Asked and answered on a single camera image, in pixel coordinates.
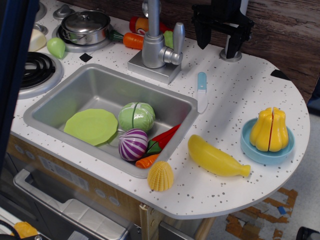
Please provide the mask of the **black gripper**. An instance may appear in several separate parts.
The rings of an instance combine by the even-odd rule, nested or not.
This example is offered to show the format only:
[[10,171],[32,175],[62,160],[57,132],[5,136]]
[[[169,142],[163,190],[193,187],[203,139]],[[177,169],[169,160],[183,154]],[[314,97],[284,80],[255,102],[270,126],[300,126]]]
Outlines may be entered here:
[[226,57],[234,58],[245,41],[250,40],[251,28],[255,25],[241,12],[241,0],[212,0],[210,4],[192,6],[197,44],[204,49],[210,42],[212,30],[232,34],[229,38]]

